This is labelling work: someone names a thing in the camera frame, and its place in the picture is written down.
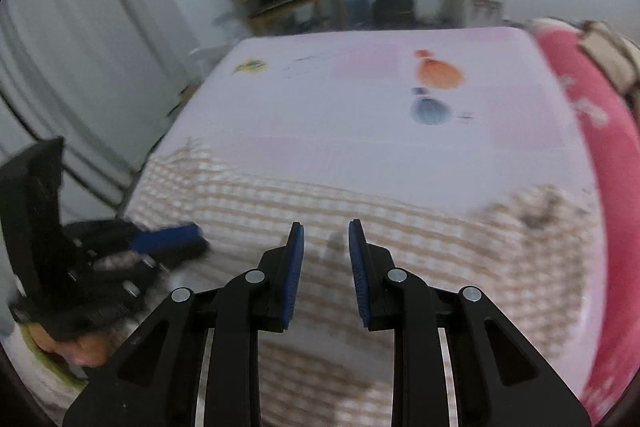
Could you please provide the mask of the left human hand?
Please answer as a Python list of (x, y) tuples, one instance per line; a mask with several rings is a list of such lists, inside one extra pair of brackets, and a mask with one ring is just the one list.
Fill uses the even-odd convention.
[(104, 365), (114, 352), (112, 337), (104, 332), (92, 332), (70, 341), (58, 341), (40, 324), (28, 324), (27, 330), (35, 344), (44, 352), (58, 355), (68, 363), (95, 369)]

